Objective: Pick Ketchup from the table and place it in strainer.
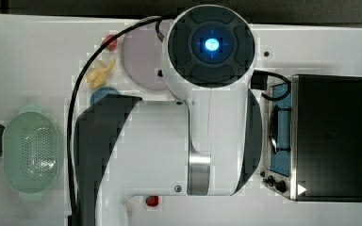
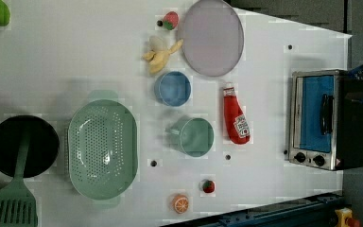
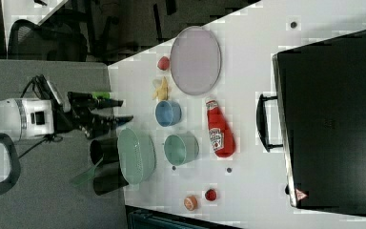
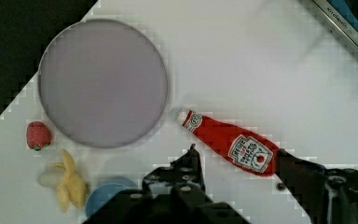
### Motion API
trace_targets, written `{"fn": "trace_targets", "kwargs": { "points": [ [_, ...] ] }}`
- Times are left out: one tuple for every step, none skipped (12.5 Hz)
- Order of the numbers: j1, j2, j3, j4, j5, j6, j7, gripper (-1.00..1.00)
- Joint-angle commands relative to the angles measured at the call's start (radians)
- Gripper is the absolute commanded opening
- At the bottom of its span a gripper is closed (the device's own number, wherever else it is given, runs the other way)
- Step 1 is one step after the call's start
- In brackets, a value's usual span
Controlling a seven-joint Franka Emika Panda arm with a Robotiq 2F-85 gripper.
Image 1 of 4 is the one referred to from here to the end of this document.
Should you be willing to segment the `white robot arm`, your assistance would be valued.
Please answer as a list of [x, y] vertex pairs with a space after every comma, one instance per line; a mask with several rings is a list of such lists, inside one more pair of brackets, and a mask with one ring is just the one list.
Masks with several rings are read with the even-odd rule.
[[72, 226], [128, 226], [135, 196], [236, 194], [262, 152], [254, 68], [253, 32], [234, 10], [201, 5], [178, 15], [162, 42], [168, 100], [109, 94], [78, 116]]

